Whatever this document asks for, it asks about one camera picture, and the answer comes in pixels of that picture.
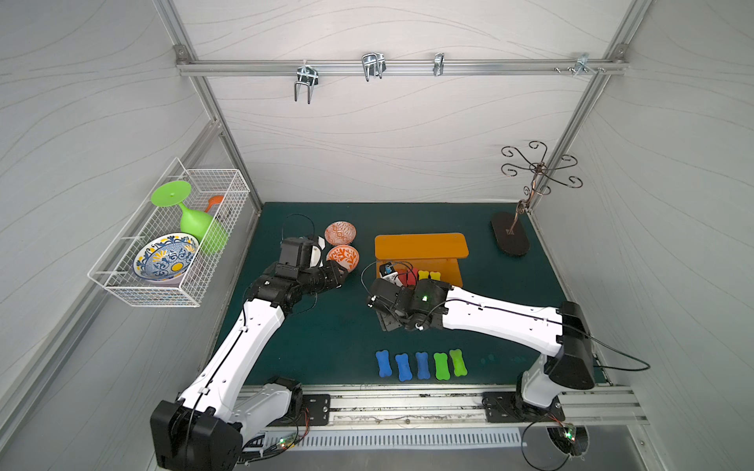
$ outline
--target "blue and yellow patterned bowl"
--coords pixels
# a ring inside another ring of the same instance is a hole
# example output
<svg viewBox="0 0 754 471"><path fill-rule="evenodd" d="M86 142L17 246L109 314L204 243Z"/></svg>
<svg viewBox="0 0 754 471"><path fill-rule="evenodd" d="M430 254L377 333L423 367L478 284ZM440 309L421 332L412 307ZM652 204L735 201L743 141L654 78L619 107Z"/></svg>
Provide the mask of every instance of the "blue and yellow patterned bowl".
<svg viewBox="0 0 754 471"><path fill-rule="evenodd" d="M196 237L175 232L146 244L133 260L133 272L155 284L178 284L199 249Z"/></svg>

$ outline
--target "metal bracket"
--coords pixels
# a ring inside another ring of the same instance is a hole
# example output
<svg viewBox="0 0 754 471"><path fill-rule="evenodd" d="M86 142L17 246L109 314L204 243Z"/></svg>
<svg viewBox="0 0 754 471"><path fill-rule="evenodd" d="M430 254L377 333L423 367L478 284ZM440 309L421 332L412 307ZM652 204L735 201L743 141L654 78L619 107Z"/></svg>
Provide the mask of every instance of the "metal bracket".
<svg viewBox="0 0 754 471"><path fill-rule="evenodd" d="M301 86L306 86L306 102L311 104L311 95L314 92L314 86L320 83L320 76L317 71L309 66L299 67L296 71L296 83L293 85L293 101L299 101L299 91Z"/></svg>
<svg viewBox="0 0 754 471"><path fill-rule="evenodd" d="M369 76L382 78L382 73L387 66L385 65L385 55L379 52L364 54L361 57L361 66L364 68L364 78L369 81Z"/></svg>
<svg viewBox="0 0 754 471"><path fill-rule="evenodd" d="M583 73L590 73L596 75L598 72L587 65L589 62L589 54L583 53L576 59L576 64L571 67L571 75L574 77Z"/></svg>
<svg viewBox="0 0 754 471"><path fill-rule="evenodd" d="M188 64L191 60L189 58L189 49L183 44L176 44L173 46L173 50L176 51L176 65L182 66Z"/></svg>
<svg viewBox="0 0 754 471"><path fill-rule="evenodd" d="M620 43L615 46L613 54L610 56L610 60L613 62L625 62L626 52L628 51L628 44Z"/></svg>
<svg viewBox="0 0 754 471"><path fill-rule="evenodd" d="M438 52L434 55L434 76L440 77L443 74L443 66L445 65L445 54Z"/></svg>
<svg viewBox="0 0 754 471"><path fill-rule="evenodd" d="M309 425L313 427L322 427L329 424L329 394L304 394L302 398L302 407L309 411ZM306 427L306 417L300 414L296 419L296 425ZM267 427L290 427L290 419L282 417L272 421Z"/></svg>
<svg viewBox="0 0 754 471"><path fill-rule="evenodd" d="M486 421L490 424L512 424L528 420L528 417L516 416L513 406L515 401L516 391L486 391L482 393L482 406L484 407ZM566 419L558 396L553 398L553 403L548 411L559 421Z"/></svg>

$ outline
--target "ceramic bowl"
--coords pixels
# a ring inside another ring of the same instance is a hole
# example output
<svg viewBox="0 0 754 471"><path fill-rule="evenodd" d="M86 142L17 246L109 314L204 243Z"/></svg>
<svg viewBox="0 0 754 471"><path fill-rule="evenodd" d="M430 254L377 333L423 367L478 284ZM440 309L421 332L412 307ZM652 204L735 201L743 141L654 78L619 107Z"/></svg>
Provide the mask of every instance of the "ceramic bowl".
<svg viewBox="0 0 754 471"><path fill-rule="evenodd" d="M184 232L166 234L146 244L133 260L133 272L141 279L158 285L180 283L179 277L199 249L196 237Z"/></svg>
<svg viewBox="0 0 754 471"><path fill-rule="evenodd" d="M348 273L351 273L359 264L359 252L351 246L341 245L333 247L327 254L327 259L337 261L340 266L348 270Z"/></svg>
<svg viewBox="0 0 754 471"><path fill-rule="evenodd" d="M334 246L345 246L356 238L356 228L346 221L333 222L325 229L325 239Z"/></svg>

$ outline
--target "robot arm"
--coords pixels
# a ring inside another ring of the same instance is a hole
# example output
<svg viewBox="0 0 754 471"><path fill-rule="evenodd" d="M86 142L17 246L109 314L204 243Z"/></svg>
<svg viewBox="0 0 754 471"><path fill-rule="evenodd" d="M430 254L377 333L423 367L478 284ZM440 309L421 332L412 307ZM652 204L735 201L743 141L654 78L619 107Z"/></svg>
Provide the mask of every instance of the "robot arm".
<svg viewBox="0 0 754 471"><path fill-rule="evenodd" d="M348 271L320 260L324 241L285 239L280 261L247 291L232 330L207 367L175 402L162 401L150 424L158 464L175 471L233 469L244 443L301 409L301 385L276 378L243 404L235 401L259 354L304 294L340 287Z"/></svg>
<svg viewBox="0 0 754 471"><path fill-rule="evenodd" d="M378 278L367 296L384 330L463 329L505 338L540 353L519 379L511 410L520 418L549 411L564 390L594 387L592 344L578 304L533 307L485 298L436 280L415 288Z"/></svg>

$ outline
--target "metal jewelry stand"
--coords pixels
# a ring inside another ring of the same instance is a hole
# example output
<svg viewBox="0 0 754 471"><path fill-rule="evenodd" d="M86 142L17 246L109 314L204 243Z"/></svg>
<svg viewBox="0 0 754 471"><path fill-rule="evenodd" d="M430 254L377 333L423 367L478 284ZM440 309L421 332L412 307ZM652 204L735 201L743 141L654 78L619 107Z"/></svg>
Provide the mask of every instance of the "metal jewelry stand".
<svg viewBox="0 0 754 471"><path fill-rule="evenodd" d="M560 157L560 160L557 161L556 165L562 163L565 163L565 165L562 165L561 167L547 168L547 164L544 162L544 157L547 155L547 145L540 141L529 142L529 147L532 149L538 149L540 146L544 147L544 152L542 152L542 158L539 162L531 162L521 153L520 150L518 150L518 148L513 147L512 145L506 145L500 149L500 152L505 157L515 157L516 154L518 154L527 164L529 164L528 167L521 167L516 164L503 164L502 167L500 167L503 175L516 176L518 175L518 170L516 169L528 170L533 174L532 182L529 186L523 187L523 193L526 198L518 202L516 205L516 212L514 214L496 213L492 217L492 230L495 232L495 239L498 241L498 246L503 252L514 257L526 255L530 247L529 239L526 237L526 232L521 225L521 221L519 221L519 216L529 211L529 206L535 194L540 196L550 194L552 190L547 186L548 180L552 180L553 182L567 186L568 188L581 188L584 186L584 182L576 176L568 177L568 181L571 184L561 182L552 177L553 173L557 170L575 167L578 164L576 157L564 154Z"/></svg>

